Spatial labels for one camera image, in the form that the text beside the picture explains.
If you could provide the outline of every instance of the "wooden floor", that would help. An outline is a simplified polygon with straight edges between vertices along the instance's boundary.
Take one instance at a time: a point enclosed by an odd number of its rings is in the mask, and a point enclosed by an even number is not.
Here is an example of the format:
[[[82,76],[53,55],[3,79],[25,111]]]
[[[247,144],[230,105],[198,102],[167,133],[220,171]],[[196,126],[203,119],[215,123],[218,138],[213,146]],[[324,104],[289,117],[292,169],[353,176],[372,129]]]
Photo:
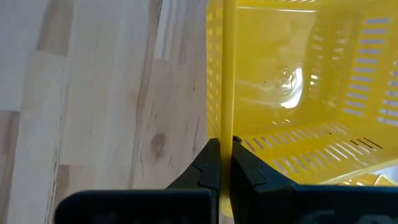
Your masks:
[[[161,189],[206,141],[206,0],[0,2],[0,223]]]

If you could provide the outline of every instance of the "yellow plastic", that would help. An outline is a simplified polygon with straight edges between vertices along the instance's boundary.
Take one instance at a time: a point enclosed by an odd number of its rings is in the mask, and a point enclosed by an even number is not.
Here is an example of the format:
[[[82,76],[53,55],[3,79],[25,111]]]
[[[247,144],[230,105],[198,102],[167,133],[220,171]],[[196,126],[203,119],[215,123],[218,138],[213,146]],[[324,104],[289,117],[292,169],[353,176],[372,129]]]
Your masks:
[[[339,185],[393,187],[397,184],[393,180],[388,179],[388,177],[383,174],[364,174],[357,178],[342,181],[341,183],[339,183]]]
[[[398,161],[398,1],[209,0],[208,137],[301,184]]]

